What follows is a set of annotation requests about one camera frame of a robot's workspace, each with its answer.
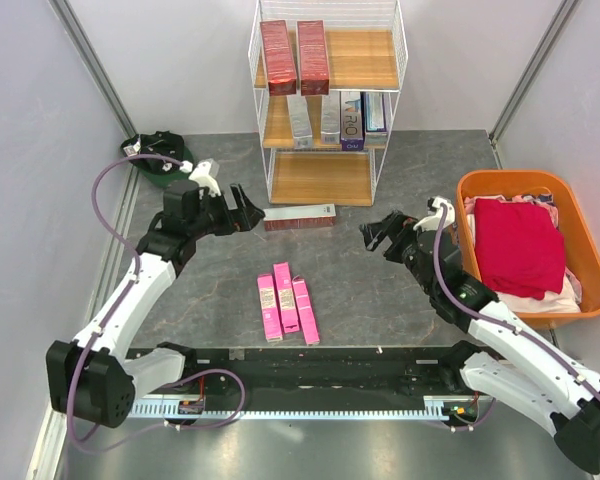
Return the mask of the aluminium frame post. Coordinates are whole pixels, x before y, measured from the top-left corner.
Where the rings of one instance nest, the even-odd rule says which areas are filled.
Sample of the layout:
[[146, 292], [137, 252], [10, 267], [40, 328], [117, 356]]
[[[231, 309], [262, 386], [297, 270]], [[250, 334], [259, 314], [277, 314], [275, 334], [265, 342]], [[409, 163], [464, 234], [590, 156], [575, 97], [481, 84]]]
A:
[[137, 130], [131, 117], [124, 107], [71, 2], [67, 0], [50, 0], [49, 4], [62, 23], [121, 129], [128, 137], [135, 135]]
[[496, 148], [499, 140], [506, 132], [506, 129], [513, 120], [517, 110], [522, 105], [523, 100], [527, 96], [530, 88], [559, 40], [562, 31], [570, 21], [570, 18], [579, 4], [579, 0], [562, 0], [559, 2], [558, 8], [553, 14], [512, 93], [498, 116], [494, 127], [488, 135], [493, 148]]

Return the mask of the pink box right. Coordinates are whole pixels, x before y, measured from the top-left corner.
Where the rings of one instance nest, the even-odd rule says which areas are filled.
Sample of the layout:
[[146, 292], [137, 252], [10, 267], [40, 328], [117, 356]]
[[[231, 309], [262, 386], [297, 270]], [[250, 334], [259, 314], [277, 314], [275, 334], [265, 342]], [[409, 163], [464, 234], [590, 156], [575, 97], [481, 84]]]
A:
[[292, 288], [305, 343], [307, 346], [317, 346], [320, 343], [319, 330], [306, 281], [300, 277], [294, 278]]

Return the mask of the black green cap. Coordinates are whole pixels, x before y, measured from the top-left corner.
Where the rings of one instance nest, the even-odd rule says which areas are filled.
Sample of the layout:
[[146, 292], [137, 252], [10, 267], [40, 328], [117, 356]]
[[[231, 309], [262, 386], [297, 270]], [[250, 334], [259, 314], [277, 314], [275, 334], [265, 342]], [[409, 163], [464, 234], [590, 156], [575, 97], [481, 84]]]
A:
[[[185, 144], [184, 137], [170, 131], [156, 131], [153, 134], [137, 134], [126, 139], [120, 145], [123, 156], [137, 154], [161, 155], [178, 161], [194, 163], [194, 157]], [[165, 189], [176, 180], [186, 178], [180, 167], [169, 162], [156, 159], [140, 159], [132, 164], [154, 186]]]

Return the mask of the dark red toothpaste box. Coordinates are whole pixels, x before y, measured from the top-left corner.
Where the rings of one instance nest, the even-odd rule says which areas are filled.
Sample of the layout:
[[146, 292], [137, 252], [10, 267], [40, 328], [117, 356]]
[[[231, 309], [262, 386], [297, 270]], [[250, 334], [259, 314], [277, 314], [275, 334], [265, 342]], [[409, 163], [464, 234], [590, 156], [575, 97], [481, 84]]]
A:
[[286, 22], [261, 21], [260, 34], [269, 94], [295, 95], [298, 77]]

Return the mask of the pink box middle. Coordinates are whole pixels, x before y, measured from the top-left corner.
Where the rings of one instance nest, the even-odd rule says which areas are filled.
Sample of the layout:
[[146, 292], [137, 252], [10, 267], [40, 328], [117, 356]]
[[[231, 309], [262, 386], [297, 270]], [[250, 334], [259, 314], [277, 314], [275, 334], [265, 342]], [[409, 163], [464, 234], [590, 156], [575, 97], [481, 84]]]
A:
[[285, 334], [298, 332], [300, 322], [289, 264], [287, 262], [274, 264], [273, 271], [283, 332]]

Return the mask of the silver red box front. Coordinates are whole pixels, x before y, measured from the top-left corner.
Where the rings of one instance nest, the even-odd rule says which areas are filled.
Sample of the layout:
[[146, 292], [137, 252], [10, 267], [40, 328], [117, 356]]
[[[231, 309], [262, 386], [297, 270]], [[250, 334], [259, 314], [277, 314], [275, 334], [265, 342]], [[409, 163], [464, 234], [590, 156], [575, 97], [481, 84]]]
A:
[[298, 21], [296, 33], [300, 94], [327, 95], [330, 87], [330, 68], [324, 22]]

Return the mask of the slim silver toothpaste box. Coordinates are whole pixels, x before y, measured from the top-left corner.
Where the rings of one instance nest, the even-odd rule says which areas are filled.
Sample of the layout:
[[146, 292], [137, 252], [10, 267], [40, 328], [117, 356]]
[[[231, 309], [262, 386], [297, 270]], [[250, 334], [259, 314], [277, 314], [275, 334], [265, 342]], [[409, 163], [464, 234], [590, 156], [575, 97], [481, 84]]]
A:
[[327, 145], [340, 143], [340, 92], [331, 91], [321, 100], [321, 141]]

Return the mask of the white pink clothes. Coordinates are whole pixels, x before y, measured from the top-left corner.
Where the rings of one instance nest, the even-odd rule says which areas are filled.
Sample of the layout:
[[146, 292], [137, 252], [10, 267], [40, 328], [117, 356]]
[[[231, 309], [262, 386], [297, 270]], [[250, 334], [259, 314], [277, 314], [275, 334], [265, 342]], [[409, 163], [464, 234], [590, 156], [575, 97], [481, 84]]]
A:
[[[502, 195], [467, 197], [464, 199], [464, 208], [473, 249], [475, 246], [475, 221], [473, 210], [476, 201], [479, 199], [497, 199], [502, 202], [529, 202], [531, 204], [540, 206], [549, 212], [554, 226], [561, 233], [559, 229], [558, 209], [553, 201], [553, 195], [550, 193], [540, 195], [516, 195], [510, 198]], [[559, 294], [548, 292], [545, 294], [542, 300], [536, 300], [533, 298], [518, 297], [498, 291], [495, 291], [495, 293], [499, 299], [511, 310], [518, 313], [575, 313], [580, 310], [580, 303], [582, 300], [581, 283], [575, 274], [572, 273], [567, 267], [567, 265], [563, 281], [563, 289]]]

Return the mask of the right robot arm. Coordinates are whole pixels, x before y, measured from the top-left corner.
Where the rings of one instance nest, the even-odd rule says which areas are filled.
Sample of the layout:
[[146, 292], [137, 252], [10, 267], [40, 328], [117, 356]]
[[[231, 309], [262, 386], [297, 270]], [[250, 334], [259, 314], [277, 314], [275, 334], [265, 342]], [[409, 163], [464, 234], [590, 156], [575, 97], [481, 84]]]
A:
[[393, 211], [360, 226], [367, 250], [390, 242], [384, 258], [407, 268], [447, 323], [482, 342], [438, 368], [447, 392], [494, 397], [545, 430], [581, 470], [600, 474], [600, 374], [522, 321], [494, 291], [464, 270], [447, 207], [421, 220]]

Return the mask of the purple RiO toothpaste box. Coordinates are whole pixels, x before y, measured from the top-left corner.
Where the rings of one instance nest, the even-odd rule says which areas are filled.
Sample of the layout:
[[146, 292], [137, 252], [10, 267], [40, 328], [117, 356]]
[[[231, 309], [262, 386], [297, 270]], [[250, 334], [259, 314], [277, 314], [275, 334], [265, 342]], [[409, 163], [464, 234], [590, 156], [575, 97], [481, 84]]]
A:
[[364, 148], [363, 101], [357, 91], [340, 92], [340, 143], [345, 152]]

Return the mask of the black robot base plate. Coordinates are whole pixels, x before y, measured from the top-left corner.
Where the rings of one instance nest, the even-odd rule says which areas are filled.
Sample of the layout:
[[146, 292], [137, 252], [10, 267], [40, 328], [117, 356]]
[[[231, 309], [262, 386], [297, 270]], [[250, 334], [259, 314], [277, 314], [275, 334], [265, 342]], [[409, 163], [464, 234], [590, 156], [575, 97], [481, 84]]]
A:
[[246, 396], [250, 409], [380, 409], [426, 396], [472, 396], [460, 376], [481, 347], [253, 347], [187, 350], [183, 376], [160, 393], [203, 394], [213, 407]]

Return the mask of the silver Protefix toothpaste box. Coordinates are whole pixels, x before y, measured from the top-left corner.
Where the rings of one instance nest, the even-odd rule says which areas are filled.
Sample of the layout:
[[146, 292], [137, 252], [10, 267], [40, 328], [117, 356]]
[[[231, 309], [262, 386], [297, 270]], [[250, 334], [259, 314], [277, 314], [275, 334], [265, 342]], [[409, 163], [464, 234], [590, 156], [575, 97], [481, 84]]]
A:
[[298, 94], [289, 95], [286, 99], [294, 148], [311, 149], [313, 132], [306, 100]]

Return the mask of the pink box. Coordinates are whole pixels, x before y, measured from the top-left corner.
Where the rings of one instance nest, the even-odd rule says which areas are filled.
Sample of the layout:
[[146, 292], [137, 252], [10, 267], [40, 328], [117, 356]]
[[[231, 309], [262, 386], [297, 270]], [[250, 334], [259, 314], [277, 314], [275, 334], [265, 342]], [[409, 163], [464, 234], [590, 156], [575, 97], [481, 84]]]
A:
[[271, 274], [259, 275], [257, 286], [265, 339], [268, 342], [280, 341], [283, 339], [283, 331], [273, 276]]
[[292, 288], [305, 343], [307, 346], [317, 346], [320, 343], [319, 330], [306, 281], [300, 277], [294, 278]]
[[273, 271], [283, 332], [285, 334], [298, 332], [300, 322], [289, 264], [287, 262], [274, 264]]

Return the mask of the silver red box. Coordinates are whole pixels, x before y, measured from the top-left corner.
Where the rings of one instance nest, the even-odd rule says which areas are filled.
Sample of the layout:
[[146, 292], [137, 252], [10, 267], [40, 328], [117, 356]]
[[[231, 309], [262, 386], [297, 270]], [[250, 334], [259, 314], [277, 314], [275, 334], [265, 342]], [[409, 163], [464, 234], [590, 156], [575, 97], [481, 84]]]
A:
[[268, 208], [264, 213], [266, 231], [323, 228], [336, 223], [334, 204]]
[[296, 33], [300, 94], [327, 95], [330, 87], [330, 68], [324, 22], [298, 21]]

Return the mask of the right aluminium frame post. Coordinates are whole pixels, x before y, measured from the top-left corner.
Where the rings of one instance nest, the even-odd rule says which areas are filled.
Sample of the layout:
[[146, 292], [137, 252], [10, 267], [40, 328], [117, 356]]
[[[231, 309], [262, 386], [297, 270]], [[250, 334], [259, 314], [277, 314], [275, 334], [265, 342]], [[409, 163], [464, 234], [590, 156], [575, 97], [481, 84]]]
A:
[[506, 132], [506, 129], [513, 120], [517, 110], [522, 105], [523, 100], [527, 96], [530, 88], [559, 40], [562, 31], [570, 21], [570, 18], [579, 4], [579, 0], [562, 0], [559, 2], [558, 8], [553, 14], [512, 93], [498, 116], [494, 127], [488, 135], [493, 148], [496, 148], [499, 140]]

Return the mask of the red cloth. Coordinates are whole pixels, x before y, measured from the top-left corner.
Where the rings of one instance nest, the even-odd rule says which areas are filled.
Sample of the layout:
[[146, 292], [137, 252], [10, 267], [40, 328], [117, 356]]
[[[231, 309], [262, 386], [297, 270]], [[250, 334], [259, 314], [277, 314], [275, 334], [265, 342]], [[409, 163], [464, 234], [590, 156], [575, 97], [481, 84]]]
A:
[[529, 202], [479, 199], [473, 214], [475, 256], [490, 289], [536, 300], [562, 291], [564, 237], [546, 209]]

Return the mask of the pink box left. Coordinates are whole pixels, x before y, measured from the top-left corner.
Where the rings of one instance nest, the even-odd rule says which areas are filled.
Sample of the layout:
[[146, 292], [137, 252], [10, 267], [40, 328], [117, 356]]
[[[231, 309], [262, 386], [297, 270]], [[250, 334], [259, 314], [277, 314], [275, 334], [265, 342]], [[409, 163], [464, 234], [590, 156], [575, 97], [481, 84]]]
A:
[[280, 341], [283, 339], [283, 331], [273, 276], [271, 274], [259, 275], [257, 286], [265, 339], [268, 342]]

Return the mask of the aluminium floor rail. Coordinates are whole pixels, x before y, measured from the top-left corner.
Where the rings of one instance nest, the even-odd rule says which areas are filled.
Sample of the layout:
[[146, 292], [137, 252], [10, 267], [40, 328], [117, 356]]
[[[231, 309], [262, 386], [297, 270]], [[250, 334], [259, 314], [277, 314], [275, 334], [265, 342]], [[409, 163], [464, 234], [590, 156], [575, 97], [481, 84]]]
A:
[[134, 167], [125, 166], [124, 173], [120, 199], [116, 204], [116, 208], [109, 213], [104, 212], [104, 202], [100, 200], [99, 194], [101, 187], [104, 185], [105, 180], [110, 177], [110, 174], [105, 174], [98, 185], [96, 205], [93, 209], [99, 225], [105, 229], [105, 233], [107, 234], [105, 251], [84, 321], [80, 327], [75, 328], [72, 334], [67, 334], [60, 338], [64, 343], [72, 342], [74, 336], [89, 325], [116, 288], [118, 271], [125, 251], [125, 246], [119, 237], [126, 237], [128, 233], [137, 199], [139, 182], [139, 173]]

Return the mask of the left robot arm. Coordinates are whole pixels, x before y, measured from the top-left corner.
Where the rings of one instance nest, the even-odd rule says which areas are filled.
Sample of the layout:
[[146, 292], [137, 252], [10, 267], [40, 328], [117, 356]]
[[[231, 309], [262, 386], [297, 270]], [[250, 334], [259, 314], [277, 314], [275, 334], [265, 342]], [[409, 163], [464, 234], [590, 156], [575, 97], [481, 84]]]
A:
[[163, 193], [163, 206], [133, 248], [134, 260], [101, 310], [69, 342], [56, 340], [46, 353], [52, 408], [108, 428], [118, 427], [135, 400], [169, 385], [188, 393], [199, 369], [185, 347], [163, 343], [136, 359], [132, 340], [161, 295], [179, 277], [202, 238], [252, 230], [264, 212], [239, 184], [221, 191], [202, 180], [178, 180]]

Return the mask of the left aluminium frame post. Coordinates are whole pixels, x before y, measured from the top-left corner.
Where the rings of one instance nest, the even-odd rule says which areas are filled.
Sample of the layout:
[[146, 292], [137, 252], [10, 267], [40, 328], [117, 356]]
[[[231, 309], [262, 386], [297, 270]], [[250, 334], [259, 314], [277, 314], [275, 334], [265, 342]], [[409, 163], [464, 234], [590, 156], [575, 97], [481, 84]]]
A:
[[62, 23], [121, 129], [128, 137], [135, 135], [137, 130], [131, 117], [124, 107], [71, 2], [67, 0], [50, 0], [49, 4]]

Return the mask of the orange plastic basin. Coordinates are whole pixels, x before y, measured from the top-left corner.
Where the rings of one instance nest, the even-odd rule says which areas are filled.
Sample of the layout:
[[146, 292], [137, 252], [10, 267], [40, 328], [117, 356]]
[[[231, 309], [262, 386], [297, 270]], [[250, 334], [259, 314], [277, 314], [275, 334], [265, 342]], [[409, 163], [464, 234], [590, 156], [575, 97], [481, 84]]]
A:
[[600, 316], [600, 256], [576, 197], [560, 177], [542, 170], [475, 170], [464, 175], [456, 188], [458, 246], [464, 269], [480, 278], [466, 220], [464, 199], [475, 196], [551, 193], [559, 213], [559, 227], [565, 238], [566, 265], [583, 287], [580, 310], [575, 313], [520, 313], [535, 329], [550, 329]]

